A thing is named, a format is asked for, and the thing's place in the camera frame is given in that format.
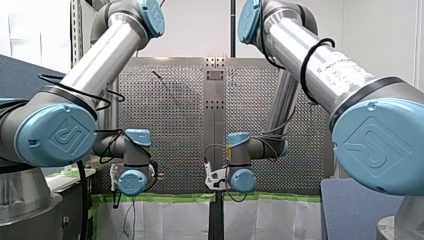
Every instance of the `light blue joint cap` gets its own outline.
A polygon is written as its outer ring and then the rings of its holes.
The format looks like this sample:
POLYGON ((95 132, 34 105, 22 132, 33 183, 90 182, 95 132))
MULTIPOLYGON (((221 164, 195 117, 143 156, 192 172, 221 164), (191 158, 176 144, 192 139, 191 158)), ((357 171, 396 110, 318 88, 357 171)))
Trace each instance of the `light blue joint cap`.
POLYGON ((424 195, 424 105, 380 98, 357 103, 336 122, 333 143, 346 172, 393 195, 424 195))
POLYGON ((147 129, 127 129, 125 133, 139 146, 150 147, 152 145, 150 131, 147 129))
POLYGON ((239 18, 238 37, 240 42, 253 42, 259 25, 260 0, 247 0, 239 18))
POLYGON ((82 160, 96 140, 96 122, 75 104, 44 107, 21 123, 15 151, 36 167, 63 167, 82 160))
POLYGON ((143 21, 153 37, 160 37, 165 32, 165 17, 156 0, 139 0, 143 21))
POLYGON ((239 169, 231 177, 231 187, 240 193, 256 190, 256 177, 249 169, 239 169))
POLYGON ((227 137, 227 147, 229 148, 237 147, 249 140, 250 140, 250 134, 248 132, 230 133, 228 134, 228 137, 227 137))
POLYGON ((146 176, 137 170, 127 170, 118 180, 119 191, 128 197, 135 197, 144 192, 147 186, 146 176))

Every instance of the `perforated metal panel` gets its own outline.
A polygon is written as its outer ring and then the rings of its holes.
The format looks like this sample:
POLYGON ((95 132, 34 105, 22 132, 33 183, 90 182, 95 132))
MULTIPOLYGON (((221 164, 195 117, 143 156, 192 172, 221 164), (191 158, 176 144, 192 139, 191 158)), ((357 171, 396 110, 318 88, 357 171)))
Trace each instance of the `perforated metal panel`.
MULTIPOLYGON (((278 82, 278 70, 262 60, 227 61, 226 134, 263 131, 278 82)), ((258 191, 318 193, 324 178, 326 113, 300 93, 289 126, 289 154, 277 162, 254 160, 258 191)))
MULTIPOLYGON (((204 192, 204 59, 133 58, 120 74, 120 128, 146 128, 152 135, 152 159, 165 178, 154 192, 204 192), (152 73, 155 71, 161 79, 152 73)), ((109 191, 107 179, 101 191, 109 191)))
MULTIPOLYGON (((231 132, 258 135, 265 126, 278 71, 261 59, 225 59, 225 67, 219 69, 224 71, 224 79, 206 80, 208 63, 210 60, 201 58, 135 58, 120 75, 119 90, 127 100, 119 107, 119 127, 150 129, 152 156, 165 173, 154 192, 207 191, 202 162, 206 144, 225 142, 231 132), (225 115, 225 124, 218 115, 225 115)), ((275 163, 253 162, 258 191, 319 192, 320 181, 328 172, 324 156, 326 113, 311 106, 303 93, 296 109, 289 127, 288 156, 275 163)), ((221 157, 209 160, 221 166, 218 159, 221 157)), ((108 165, 93 185, 96 192, 110 192, 108 165)))

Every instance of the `label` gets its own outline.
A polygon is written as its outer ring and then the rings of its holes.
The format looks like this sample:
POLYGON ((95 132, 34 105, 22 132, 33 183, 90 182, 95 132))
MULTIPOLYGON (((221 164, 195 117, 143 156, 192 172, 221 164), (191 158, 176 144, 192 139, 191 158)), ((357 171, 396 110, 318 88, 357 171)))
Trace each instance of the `label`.
POLYGON ((344 54, 340 52, 333 53, 334 58, 332 60, 326 61, 318 68, 315 68, 317 76, 333 92, 340 95, 348 92, 352 86, 363 85, 366 78, 374 77, 374 75, 366 72, 344 54))

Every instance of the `metal pole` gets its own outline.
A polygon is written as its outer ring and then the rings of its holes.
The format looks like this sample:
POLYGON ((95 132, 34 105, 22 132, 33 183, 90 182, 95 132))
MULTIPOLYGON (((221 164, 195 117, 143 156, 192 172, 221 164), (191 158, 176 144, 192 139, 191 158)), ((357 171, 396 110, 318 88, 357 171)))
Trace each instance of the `metal pole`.
POLYGON ((231 0, 231 39, 230 39, 230 46, 231 46, 231 57, 236 57, 236 0, 231 0))

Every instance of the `logo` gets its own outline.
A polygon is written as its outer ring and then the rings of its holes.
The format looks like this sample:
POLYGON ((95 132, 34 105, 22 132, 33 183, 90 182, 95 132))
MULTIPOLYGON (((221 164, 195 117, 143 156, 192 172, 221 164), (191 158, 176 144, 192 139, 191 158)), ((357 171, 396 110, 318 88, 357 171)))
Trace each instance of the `logo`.
POLYGON ((74 117, 67 117, 49 137, 50 143, 68 154, 75 154, 90 132, 74 117))
POLYGON ((375 177, 413 153, 405 139, 375 118, 368 118, 343 145, 375 177))

